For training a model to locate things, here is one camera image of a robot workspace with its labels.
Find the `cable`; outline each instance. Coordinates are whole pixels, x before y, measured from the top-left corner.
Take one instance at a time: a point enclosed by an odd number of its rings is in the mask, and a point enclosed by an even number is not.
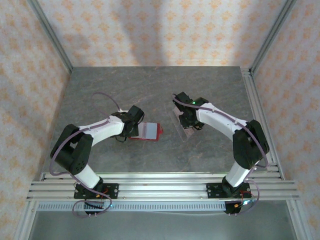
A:
[[[119,140],[118,139],[118,136],[115,136],[115,140],[117,140],[119,143],[124,143],[126,140],[127,140],[127,137],[126,136],[122,136],[122,138],[124,138],[124,140],[122,141],[122,140]]]
[[[108,95],[108,94],[106,94],[106,93],[104,93],[104,92],[95,92],[95,93],[91,96],[91,99],[92,99],[92,97],[93,97],[94,95],[96,95],[96,94],[101,94],[101,95],[104,95],[104,96],[107,96],[108,98],[110,98],[110,99],[115,103],[115,105],[117,106],[118,111],[121,111],[121,108],[119,107],[119,105],[117,104],[117,102],[116,102],[110,95]],[[100,110],[95,106],[94,102],[93,102],[93,107],[94,107],[97,111],[99,111],[100,113],[102,113],[102,114],[104,114],[104,115],[107,116],[106,119],[105,119],[105,121],[102,122],[102,123],[99,123],[99,124],[97,124],[97,125],[91,126],[91,127],[86,127],[86,128],[84,128],[84,129],[80,129],[80,130],[74,132],[73,134],[71,134],[70,136],[68,136],[68,137],[60,144],[60,146],[57,148],[57,150],[56,150],[55,153],[53,154],[52,159],[51,159],[51,161],[50,161],[50,165],[49,165],[49,172],[50,172],[50,174],[51,174],[52,176],[60,176],[60,175],[63,175],[63,174],[70,174],[70,176],[71,176],[76,182],[79,182],[79,183],[81,184],[81,186],[83,186],[85,189],[89,190],[90,192],[92,192],[92,193],[94,193],[94,194],[97,194],[97,195],[100,195],[100,196],[103,196],[103,197],[106,197],[107,199],[109,199],[109,201],[110,201],[109,206],[106,207],[103,211],[100,211],[100,212],[98,212],[98,213],[95,213],[94,215],[95,215],[95,217],[96,217],[96,216],[98,216],[98,215],[104,214],[104,213],[112,206],[112,199],[111,199],[108,195],[106,195],[106,194],[104,194],[104,193],[102,193],[102,192],[98,192],[98,191],[96,191],[96,190],[93,190],[93,189],[87,187],[85,184],[83,184],[79,179],[77,179],[74,175],[72,175],[72,174],[69,173],[68,171],[59,172],[59,173],[56,173],[56,172],[53,171],[53,163],[55,162],[55,160],[56,160],[59,152],[61,151],[61,149],[62,149],[72,138],[74,138],[75,136],[77,136],[78,134],[80,134],[80,133],[82,133],[82,132],[85,132],[85,131],[88,131],[88,130],[92,130],[92,129],[96,129],[96,128],[102,127],[102,126],[104,126],[104,125],[106,125],[106,124],[109,123],[110,117],[109,117],[105,112],[100,111]],[[73,207],[72,207],[72,214],[73,214],[75,217],[77,217],[77,218],[84,219],[84,218],[90,218],[90,217],[91,217],[91,214],[89,214],[89,215],[78,215],[78,214],[76,214],[76,212],[75,212],[75,207],[76,207],[76,205],[77,205],[78,203],[87,203],[87,204],[93,203],[93,204],[96,204],[96,203],[99,203],[99,202],[97,202],[97,201],[91,201],[91,200],[79,200],[79,201],[77,201],[77,202],[74,203],[74,205],[73,205]]]
[[[244,193],[247,193],[247,194],[251,194],[251,196],[255,196],[255,195],[253,195],[250,191],[240,191],[240,193],[241,193],[241,204],[243,204],[244,203]]]
[[[70,175],[71,175],[71,177],[72,177],[74,180],[76,180],[77,182],[80,182],[79,179],[76,178],[74,175],[72,175],[72,174],[70,174]],[[94,214],[95,217],[97,217],[98,215],[104,214],[104,213],[112,206],[112,199],[111,199],[108,195],[106,195],[106,194],[104,194],[104,193],[102,193],[102,192],[98,192],[98,191],[96,191],[96,190],[93,190],[93,189],[87,187],[86,185],[84,185],[82,182],[80,182],[80,184],[81,184],[81,186],[83,186],[83,187],[86,188],[87,190],[91,191],[92,193],[97,194],[97,195],[100,195],[100,196],[104,196],[104,197],[106,197],[107,199],[110,200],[109,206],[106,207],[104,210],[102,210],[102,211],[100,211],[100,212],[98,212],[98,213],[95,213],[95,214]],[[76,213],[76,211],[75,211],[75,207],[76,207],[76,205],[79,204],[79,203],[92,203],[92,204],[98,203],[98,204],[100,204],[100,202],[98,202],[98,201],[92,201],[92,200],[79,200],[79,201],[76,201],[76,202],[74,203],[73,207],[72,207],[72,214],[73,214],[75,217],[80,218],[80,219],[90,218],[90,217],[91,217],[91,214],[89,214],[89,215],[78,215],[78,214]]]
[[[263,169],[266,169],[269,167],[269,162],[268,162],[268,159],[267,159],[267,156],[264,152],[264,150],[262,149],[259,141],[256,139],[256,137],[253,135],[253,133],[244,125],[242,125],[241,123],[237,122],[236,120],[234,120],[232,117],[230,117],[229,115],[227,115],[226,113],[222,112],[222,111],[219,111],[219,110],[214,110],[214,109],[211,109],[211,108],[208,108],[208,107],[203,107],[203,106],[195,106],[195,105],[191,105],[191,104],[186,104],[186,103],[183,103],[179,100],[177,100],[175,97],[172,97],[172,99],[177,102],[178,104],[181,104],[185,107],[190,107],[190,108],[194,108],[194,109],[202,109],[202,110],[207,110],[207,111],[210,111],[210,112],[213,112],[213,113],[217,113],[223,117],[225,117],[226,119],[230,120],[231,122],[233,122],[234,124],[240,126],[241,128],[243,128],[249,135],[250,137],[252,138],[252,140],[255,142],[255,144],[257,145],[258,149],[260,150],[262,156],[263,156],[263,159],[265,161],[265,166],[262,166],[262,165],[259,165],[259,164],[256,164],[257,167],[260,167],[260,168],[263,168]]]
[[[121,111],[121,108],[119,107],[118,103],[112,98],[112,96],[110,96],[109,94],[106,94],[106,93],[104,93],[104,92],[101,92],[101,91],[97,91],[97,92],[95,92],[94,94],[91,95],[92,104],[93,104],[93,107],[94,107],[95,110],[97,110],[98,112],[102,113],[103,115],[109,116],[106,112],[101,111],[101,110],[95,105],[95,101],[93,100],[93,97],[94,97],[94,95],[97,95],[97,94],[106,96],[106,97],[108,97],[109,99],[111,99],[112,102],[114,102],[114,104],[115,104],[116,107],[118,108],[118,111]]]
[[[258,201],[259,201],[259,199],[260,199],[260,188],[259,188],[258,184],[257,184],[255,181],[252,181],[252,180],[247,180],[247,181],[245,181],[244,183],[253,183],[253,184],[255,185],[256,191],[257,191],[256,200],[252,203],[251,207],[248,208],[247,210],[245,210],[245,211],[243,211],[243,212],[239,212],[239,213],[234,213],[234,214],[229,213],[229,214],[228,214],[229,216],[231,216],[231,215],[233,215],[233,216],[238,216],[238,215],[246,214],[246,213],[252,211],[252,209],[253,209],[254,207],[256,207],[256,205],[257,205],[257,203],[258,203]]]

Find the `transparent plastic sheet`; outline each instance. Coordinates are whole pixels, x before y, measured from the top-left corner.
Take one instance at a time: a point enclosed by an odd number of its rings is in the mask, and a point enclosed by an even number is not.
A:
[[[169,116],[175,126],[175,129],[177,130],[181,140],[183,142],[188,141],[188,139],[195,133],[195,130],[193,127],[184,129],[182,125],[180,124],[179,115],[183,114],[177,107],[175,107],[173,110],[169,111]]]

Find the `patterned wallpaper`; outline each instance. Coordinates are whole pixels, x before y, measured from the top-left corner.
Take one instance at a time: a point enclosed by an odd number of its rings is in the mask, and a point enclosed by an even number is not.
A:
[[[250,67],[285,0],[39,2],[76,67]]]
[[[288,179],[320,239],[320,1],[298,0],[255,76]]]
[[[26,0],[0,1],[0,239],[12,239],[69,74]]]

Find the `black bracket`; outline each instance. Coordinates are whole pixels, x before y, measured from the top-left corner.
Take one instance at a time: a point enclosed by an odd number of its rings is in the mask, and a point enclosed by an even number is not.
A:
[[[182,103],[194,105],[198,107],[209,102],[208,100],[202,97],[199,97],[196,100],[193,100],[184,91],[176,95],[175,99],[177,99]],[[198,121],[195,108],[181,105],[180,103],[177,103],[174,100],[172,101],[174,105],[179,109],[179,111],[183,113],[182,115],[179,115],[179,120],[180,120],[180,124],[184,129],[195,128],[196,130],[201,130],[203,128],[205,124]]]
[[[258,140],[264,153],[267,154],[270,147],[261,124],[256,120],[251,120],[246,124],[246,127]],[[252,169],[255,164],[263,158],[257,144],[243,128],[234,132],[232,135],[232,144],[233,158],[236,163],[244,169]]]
[[[123,143],[127,138],[136,137],[139,135],[138,125],[141,123],[145,117],[144,111],[139,107],[133,105],[128,112],[115,112],[111,114],[115,116],[124,123],[122,133],[119,135],[112,136],[117,141]],[[118,140],[117,137],[123,137],[124,140]]]
[[[119,194],[119,184],[118,183],[103,183],[101,188],[101,193],[105,193],[108,195],[111,199],[117,199]],[[80,184],[75,185],[75,191],[74,191],[74,199],[106,199],[105,196],[97,196],[92,191],[89,191],[85,187],[83,187]]]
[[[208,199],[249,199],[252,196],[249,183],[242,183],[232,195],[229,195],[224,191],[222,183],[210,182],[206,184],[206,192]]]

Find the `gray marble surface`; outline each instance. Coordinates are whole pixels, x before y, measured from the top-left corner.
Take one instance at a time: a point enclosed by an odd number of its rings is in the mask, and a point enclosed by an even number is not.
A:
[[[228,172],[234,163],[232,142],[205,125],[186,142],[170,118],[171,94],[186,92],[192,99],[203,97],[240,119],[253,119],[239,67],[76,67],[67,86],[54,129],[50,150],[68,124],[89,125],[105,116],[92,105],[94,92],[105,92],[123,110],[141,108],[144,122],[160,123],[159,141],[128,139],[120,143],[108,138],[95,145],[89,165],[95,172]],[[96,105],[108,114],[117,111],[113,102],[95,96]],[[49,171],[50,157],[43,172]],[[57,164],[55,171],[62,171]]]

